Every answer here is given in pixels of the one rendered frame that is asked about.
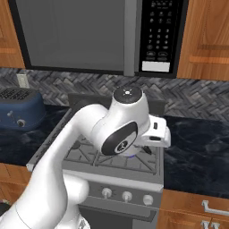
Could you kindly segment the grey gas stove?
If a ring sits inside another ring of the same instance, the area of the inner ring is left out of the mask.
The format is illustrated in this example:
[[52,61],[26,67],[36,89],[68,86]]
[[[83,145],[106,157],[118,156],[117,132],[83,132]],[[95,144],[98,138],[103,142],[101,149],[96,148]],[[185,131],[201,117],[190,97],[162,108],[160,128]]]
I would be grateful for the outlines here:
[[[149,155],[143,147],[137,147],[134,156],[105,156],[94,148],[88,138],[81,135],[65,156],[64,173],[82,177],[89,182],[89,196],[81,205],[121,210],[139,208],[157,212],[152,222],[145,222],[79,206],[91,229],[156,229],[164,188],[164,150],[148,146],[152,151],[152,155]],[[109,199],[102,196],[104,188],[112,190]],[[124,191],[132,194],[132,200],[128,203],[122,198]],[[144,195],[153,197],[151,206],[143,203]]]

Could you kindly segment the white wall socket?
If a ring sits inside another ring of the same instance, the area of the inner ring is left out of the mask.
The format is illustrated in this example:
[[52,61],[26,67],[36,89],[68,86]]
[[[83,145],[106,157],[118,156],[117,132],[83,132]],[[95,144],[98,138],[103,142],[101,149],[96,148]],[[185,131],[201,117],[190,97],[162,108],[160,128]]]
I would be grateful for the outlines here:
[[28,81],[28,77],[27,77],[26,74],[18,74],[17,75],[17,79],[18,79],[18,82],[19,82],[19,86],[21,88],[28,89],[30,87],[29,81]]

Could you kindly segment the wooden wall cupboard door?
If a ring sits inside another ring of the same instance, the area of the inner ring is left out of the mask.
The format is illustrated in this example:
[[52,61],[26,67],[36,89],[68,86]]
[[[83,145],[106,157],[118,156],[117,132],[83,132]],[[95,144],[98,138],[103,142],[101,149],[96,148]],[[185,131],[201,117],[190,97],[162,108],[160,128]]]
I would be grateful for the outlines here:
[[177,77],[229,81],[229,0],[189,0]]
[[0,0],[0,67],[25,67],[7,0]]

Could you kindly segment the wooden base cupboard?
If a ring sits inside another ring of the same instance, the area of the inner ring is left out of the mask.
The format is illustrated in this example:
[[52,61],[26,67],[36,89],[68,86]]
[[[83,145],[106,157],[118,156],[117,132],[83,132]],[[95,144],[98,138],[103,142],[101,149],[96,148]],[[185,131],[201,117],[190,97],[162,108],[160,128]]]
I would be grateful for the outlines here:
[[25,190],[30,177],[26,166],[0,163],[0,200],[12,205]]

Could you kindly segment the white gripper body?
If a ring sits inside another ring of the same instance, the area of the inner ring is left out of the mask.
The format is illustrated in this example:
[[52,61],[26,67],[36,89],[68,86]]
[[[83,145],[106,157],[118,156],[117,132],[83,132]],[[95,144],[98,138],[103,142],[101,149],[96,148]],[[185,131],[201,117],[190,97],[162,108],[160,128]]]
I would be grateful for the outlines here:
[[146,146],[169,148],[171,146],[171,132],[166,130],[162,136],[157,136],[152,133],[145,133],[141,136],[142,141]]

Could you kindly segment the blue toaster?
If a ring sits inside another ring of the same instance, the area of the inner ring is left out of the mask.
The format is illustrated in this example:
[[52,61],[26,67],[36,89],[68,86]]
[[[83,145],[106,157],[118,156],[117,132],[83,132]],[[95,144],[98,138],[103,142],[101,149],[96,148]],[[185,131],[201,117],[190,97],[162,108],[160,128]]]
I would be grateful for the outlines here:
[[35,89],[0,89],[0,129],[30,131],[46,116],[41,94]]

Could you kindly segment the black and grey microwave oven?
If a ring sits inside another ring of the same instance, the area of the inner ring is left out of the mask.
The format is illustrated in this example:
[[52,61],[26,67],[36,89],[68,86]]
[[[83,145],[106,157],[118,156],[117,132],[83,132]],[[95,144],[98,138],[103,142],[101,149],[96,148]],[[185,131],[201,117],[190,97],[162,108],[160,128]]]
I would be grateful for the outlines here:
[[[27,69],[125,76],[125,0],[7,1]],[[137,0],[133,76],[177,76],[188,3]]]

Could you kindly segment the white stove knob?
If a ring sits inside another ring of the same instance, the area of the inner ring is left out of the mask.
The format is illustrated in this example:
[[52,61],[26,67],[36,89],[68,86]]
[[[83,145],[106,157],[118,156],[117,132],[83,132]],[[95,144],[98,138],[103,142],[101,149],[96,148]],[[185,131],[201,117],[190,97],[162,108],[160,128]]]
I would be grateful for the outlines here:
[[129,201],[132,200],[132,194],[129,191],[124,191],[122,194],[122,198],[125,203],[128,203]]
[[144,195],[143,196],[143,203],[146,206],[151,206],[153,204],[153,197],[151,195]]
[[112,196],[112,190],[110,188],[104,188],[102,190],[102,196],[105,198],[105,199],[109,199],[111,196]]

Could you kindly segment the wooden base cupboard door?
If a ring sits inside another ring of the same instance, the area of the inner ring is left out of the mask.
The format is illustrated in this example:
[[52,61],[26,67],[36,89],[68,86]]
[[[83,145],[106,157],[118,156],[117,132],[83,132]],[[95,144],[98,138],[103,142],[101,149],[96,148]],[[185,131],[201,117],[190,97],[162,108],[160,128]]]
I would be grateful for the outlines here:
[[229,229],[229,220],[168,210],[159,211],[157,229],[203,229],[200,224],[203,220],[209,221],[209,229],[213,229],[211,227],[212,222],[218,222],[220,229]]

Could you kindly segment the wooden drawer front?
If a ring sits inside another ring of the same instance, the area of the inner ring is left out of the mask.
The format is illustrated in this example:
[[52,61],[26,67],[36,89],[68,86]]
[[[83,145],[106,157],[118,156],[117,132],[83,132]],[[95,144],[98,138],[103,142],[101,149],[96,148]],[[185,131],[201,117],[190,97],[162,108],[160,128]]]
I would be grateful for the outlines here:
[[202,200],[208,200],[208,206],[214,209],[229,211],[229,199],[222,199],[194,193],[172,191],[163,189],[160,208],[162,210],[187,213],[200,216],[210,216],[218,219],[229,220],[229,216],[220,216],[207,213],[201,206]]

